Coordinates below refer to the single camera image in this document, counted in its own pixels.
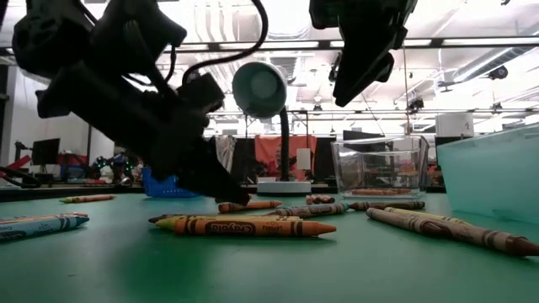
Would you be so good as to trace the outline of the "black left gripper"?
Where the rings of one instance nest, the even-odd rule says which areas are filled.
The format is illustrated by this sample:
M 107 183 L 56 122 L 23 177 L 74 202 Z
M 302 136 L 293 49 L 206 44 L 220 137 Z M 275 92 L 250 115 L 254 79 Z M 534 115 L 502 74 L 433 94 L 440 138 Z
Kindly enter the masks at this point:
M 141 91 L 121 76 L 78 62 L 61 68 L 36 96 L 39 117 L 75 114 L 139 156 L 157 181 L 175 175 L 179 188 L 223 202 L 249 202 L 202 139 L 205 116 L 170 88 L 164 94 Z

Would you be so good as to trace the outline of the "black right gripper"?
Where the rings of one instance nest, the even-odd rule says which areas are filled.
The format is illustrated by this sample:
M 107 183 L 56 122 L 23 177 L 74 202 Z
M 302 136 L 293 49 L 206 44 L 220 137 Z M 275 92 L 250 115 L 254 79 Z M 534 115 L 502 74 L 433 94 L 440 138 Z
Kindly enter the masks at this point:
M 309 0 L 315 29 L 339 28 L 344 47 L 334 86 L 335 103 L 344 107 L 373 82 L 386 82 L 394 65 L 389 52 L 399 49 L 405 24 L 418 0 Z M 372 28 L 356 31 L 346 28 Z

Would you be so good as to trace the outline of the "patterned hanging cloth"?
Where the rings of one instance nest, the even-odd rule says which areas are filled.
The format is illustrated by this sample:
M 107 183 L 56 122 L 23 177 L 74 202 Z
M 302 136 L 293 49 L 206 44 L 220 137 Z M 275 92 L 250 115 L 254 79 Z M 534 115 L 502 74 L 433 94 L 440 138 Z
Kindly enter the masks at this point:
M 237 139 L 233 136 L 214 136 L 212 140 L 216 148 L 217 160 L 228 172 L 231 172 Z

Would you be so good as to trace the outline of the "blue plastic basket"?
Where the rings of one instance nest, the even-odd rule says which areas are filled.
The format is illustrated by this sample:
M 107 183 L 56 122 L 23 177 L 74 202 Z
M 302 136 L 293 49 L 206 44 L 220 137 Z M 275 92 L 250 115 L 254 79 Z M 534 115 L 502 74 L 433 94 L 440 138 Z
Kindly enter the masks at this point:
M 178 178 L 173 175 L 163 181 L 157 181 L 152 176 L 152 170 L 144 167 L 141 170 L 141 180 L 145 194 L 153 198 L 187 199 L 197 197 L 198 194 L 177 186 Z

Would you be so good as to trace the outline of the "red hanging cloth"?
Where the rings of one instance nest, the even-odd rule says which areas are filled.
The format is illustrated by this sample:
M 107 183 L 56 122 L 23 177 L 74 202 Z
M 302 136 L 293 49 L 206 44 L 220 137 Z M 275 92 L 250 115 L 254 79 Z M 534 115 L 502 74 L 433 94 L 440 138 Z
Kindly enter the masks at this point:
M 289 138 L 289 176 L 291 179 L 303 181 L 305 171 L 297 166 L 297 150 L 311 150 L 311 164 L 314 168 L 314 153 L 317 148 L 316 136 L 291 136 Z M 256 136 L 254 138 L 254 150 L 256 161 L 262 163 L 264 170 L 258 173 L 261 177 L 281 177 L 280 171 L 280 136 Z

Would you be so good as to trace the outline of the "black overhead light bar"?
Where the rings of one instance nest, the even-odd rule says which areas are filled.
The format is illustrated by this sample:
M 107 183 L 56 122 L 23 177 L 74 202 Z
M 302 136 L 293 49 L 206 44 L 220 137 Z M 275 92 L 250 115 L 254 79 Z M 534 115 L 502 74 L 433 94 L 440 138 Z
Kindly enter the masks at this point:
M 253 45 L 253 41 L 183 43 L 176 52 L 241 52 Z M 336 51 L 343 47 L 342 40 L 269 40 L 259 47 L 259 51 Z M 407 38 L 403 41 L 403 47 L 406 49 L 539 47 L 539 36 Z

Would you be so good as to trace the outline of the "white paper sign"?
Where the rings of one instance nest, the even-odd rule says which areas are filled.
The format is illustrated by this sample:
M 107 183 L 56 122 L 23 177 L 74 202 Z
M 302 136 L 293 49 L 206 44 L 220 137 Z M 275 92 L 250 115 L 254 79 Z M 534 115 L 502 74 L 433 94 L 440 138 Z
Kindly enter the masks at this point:
M 312 164 L 311 157 L 310 148 L 298 148 L 296 150 L 296 168 L 301 170 L 310 170 Z

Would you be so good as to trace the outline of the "green table mat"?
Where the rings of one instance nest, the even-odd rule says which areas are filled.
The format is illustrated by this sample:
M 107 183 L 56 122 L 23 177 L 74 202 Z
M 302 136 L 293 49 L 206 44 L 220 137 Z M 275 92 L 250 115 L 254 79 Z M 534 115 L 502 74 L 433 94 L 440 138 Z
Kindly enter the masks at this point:
M 150 219 L 212 199 L 0 204 L 0 216 L 81 212 L 68 231 L 0 243 L 0 303 L 539 303 L 539 258 L 424 237 L 362 212 L 318 238 L 178 237 Z

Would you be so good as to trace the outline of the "white cylinder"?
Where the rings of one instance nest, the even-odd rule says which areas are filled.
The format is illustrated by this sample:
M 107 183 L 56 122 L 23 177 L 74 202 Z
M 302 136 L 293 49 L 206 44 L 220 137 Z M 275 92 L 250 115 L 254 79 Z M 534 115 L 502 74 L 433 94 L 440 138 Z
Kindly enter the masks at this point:
M 439 114 L 435 117 L 435 133 L 438 137 L 474 136 L 472 113 Z

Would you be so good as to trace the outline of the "white desk lamp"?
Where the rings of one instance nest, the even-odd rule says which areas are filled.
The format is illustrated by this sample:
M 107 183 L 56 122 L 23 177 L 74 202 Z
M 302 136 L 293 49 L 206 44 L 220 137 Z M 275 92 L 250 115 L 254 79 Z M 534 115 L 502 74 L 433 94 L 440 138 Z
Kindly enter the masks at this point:
M 280 117 L 280 176 L 257 183 L 260 196 L 302 196 L 312 192 L 307 181 L 290 180 L 290 129 L 286 110 L 287 83 L 282 72 L 262 61 L 242 65 L 232 80 L 237 106 L 247 116 L 267 120 Z

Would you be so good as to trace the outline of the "clear plastic container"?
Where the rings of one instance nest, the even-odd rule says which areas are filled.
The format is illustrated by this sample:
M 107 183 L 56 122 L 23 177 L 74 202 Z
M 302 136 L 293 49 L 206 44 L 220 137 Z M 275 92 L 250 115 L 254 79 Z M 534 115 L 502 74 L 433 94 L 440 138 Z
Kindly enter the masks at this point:
M 417 199 L 424 194 L 430 145 L 423 136 L 365 138 L 332 144 L 338 193 L 357 199 Z M 411 189 L 411 194 L 366 196 L 351 189 Z

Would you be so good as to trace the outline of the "red-brown crayon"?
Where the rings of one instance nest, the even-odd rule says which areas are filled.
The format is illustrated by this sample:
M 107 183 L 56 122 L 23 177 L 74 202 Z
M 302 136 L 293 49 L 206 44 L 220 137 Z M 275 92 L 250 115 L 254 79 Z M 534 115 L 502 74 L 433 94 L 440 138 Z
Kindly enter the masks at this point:
M 539 244 L 531 242 L 526 237 L 446 221 L 437 222 L 435 225 L 443 230 L 447 237 L 460 242 L 498 250 L 517 257 L 539 257 Z
M 366 215 L 373 220 L 429 237 L 449 237 L 451 235 L 450 229 L 444 223 L 423 216 L 402 215 L 375 208 L 367 209 Z
M 425 207 L 425 202 L 419 200 L 412 201 L 398 201 L 398 202 L 371 202 L 371 201 L 359 201 L 349 204 L 352 210 L 365 211 L 369 208 L 375 208 L 384 210 L 387 207 L 403 210 L 421 210 Z

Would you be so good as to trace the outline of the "teal plastic bin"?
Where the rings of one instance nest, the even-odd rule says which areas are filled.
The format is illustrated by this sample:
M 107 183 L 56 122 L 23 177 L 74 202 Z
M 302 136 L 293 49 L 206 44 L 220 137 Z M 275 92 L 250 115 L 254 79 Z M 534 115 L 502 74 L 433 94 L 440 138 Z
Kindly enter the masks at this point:
M 437 147 L 454 211 L 539 224 L 539 124 Z

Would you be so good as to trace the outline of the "black monitor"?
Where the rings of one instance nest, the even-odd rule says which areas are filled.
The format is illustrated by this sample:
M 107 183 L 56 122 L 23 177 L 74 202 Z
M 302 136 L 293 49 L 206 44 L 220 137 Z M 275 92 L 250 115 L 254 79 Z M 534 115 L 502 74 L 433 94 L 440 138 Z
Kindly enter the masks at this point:
M 60 138 L 35 141 L 32 146 L 32 163 L 34 165 L 57 164 Z

